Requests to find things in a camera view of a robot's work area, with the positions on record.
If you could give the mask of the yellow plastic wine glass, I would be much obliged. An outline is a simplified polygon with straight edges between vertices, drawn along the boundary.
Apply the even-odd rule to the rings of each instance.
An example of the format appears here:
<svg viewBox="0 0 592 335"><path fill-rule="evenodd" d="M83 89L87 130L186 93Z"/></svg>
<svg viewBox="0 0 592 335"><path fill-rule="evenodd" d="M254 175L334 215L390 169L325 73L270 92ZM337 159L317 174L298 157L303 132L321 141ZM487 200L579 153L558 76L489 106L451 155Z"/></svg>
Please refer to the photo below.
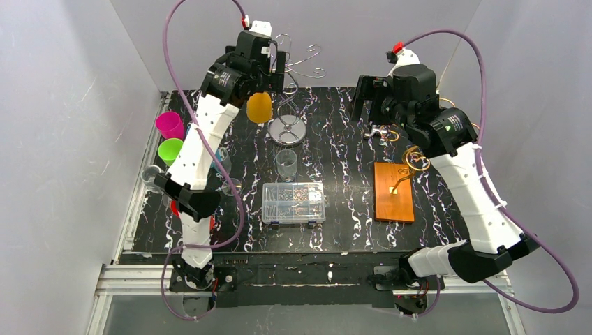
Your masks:
<svg viewBox="0 0 592 335"><path fill-rule="evenodd" d="M267 92L254 93L246 104L246 115L255 124L267 123L272 118L272 98Z"/></svg>

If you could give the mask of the pink plastic wine glass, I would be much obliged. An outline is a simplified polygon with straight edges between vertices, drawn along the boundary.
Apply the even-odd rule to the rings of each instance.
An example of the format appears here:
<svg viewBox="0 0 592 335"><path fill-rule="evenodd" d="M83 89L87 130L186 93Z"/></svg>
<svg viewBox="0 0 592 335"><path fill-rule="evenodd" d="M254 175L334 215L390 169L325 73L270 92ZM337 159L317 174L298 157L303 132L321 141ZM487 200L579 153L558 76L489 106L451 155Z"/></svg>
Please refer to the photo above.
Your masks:
<svg viewBox="0 0 592 335"><path fill-rule="evenodd" d="M155 127L166 140L184 140L186 129L180 115L173 111L167 111L157 116Z"/></svg>

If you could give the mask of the green plastic wine glass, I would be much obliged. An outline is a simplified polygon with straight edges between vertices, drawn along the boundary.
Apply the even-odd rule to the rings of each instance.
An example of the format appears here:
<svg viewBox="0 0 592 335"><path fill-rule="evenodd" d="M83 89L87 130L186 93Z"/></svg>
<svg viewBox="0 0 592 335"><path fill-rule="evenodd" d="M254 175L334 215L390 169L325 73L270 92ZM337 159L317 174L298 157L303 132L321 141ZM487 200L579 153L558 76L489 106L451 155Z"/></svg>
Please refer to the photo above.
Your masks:
<svg viewBox="0 0 592 335"><path fill-rule="evenodd" d="M178 157L184 141L178 138L170 138L159 144L157 149L158 157L167 165L171 166Z"/></svg>

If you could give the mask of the red plastic wine glass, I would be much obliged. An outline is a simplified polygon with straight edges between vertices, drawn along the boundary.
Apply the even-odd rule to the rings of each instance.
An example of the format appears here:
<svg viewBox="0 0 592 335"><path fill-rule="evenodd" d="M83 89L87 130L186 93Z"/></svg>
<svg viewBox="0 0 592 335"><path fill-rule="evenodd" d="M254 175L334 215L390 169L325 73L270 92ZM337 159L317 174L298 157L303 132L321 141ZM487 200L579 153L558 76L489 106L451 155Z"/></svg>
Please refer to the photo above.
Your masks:
<svg viewBox="0 0 592 335"><path fill-rule="evenodd" d="M177 208L177 202L175 200L170 201L170 208L174 216L180 218L179 210ZM213 216L209 219L209 230L212 231L215 226L215 218Z"/></svg>

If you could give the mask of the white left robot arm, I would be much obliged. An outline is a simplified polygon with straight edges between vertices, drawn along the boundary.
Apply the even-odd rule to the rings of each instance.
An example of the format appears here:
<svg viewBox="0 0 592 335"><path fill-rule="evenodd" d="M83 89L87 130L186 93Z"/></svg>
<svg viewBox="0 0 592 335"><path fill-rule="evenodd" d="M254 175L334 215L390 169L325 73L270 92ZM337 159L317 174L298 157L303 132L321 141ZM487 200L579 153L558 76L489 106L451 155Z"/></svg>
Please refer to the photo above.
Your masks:
<svg viewBox="0 0 592 335"><path fill-rule="evenodd" d="M214 280L211 260L216 246L211 243L210 221L221 196L206 189L210 166L221 164L216 150L245 102L256 93L282 92L286 54L277 52L273 68L274 44L270 22L256 20L239 32L237 42L208 68L197 109L186 104L189 131L172 165L155 178L182 223L181 259L173 267L198 289Z"/></svg>

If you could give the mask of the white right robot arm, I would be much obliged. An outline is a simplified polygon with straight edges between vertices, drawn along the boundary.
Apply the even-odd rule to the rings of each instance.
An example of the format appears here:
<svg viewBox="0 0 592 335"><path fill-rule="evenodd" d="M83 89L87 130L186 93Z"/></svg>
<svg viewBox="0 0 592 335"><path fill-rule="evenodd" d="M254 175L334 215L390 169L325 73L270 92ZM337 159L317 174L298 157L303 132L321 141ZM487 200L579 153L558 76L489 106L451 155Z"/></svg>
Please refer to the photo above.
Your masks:
<svg viewBox="0 0 592 335"><path fill-rule="evenodd" d="M507 269L538 249L534 238L504 214L478 151L478 134L467 115L440 104L436 75L414 52L397 43L387 52L392 69L385 77L361 75L348 106L358 120L370 102L372 126L397 125L417 145L450 190L469 237L444 246L419 248L399 259L400 279L456 275L476 283Z"/></svg>

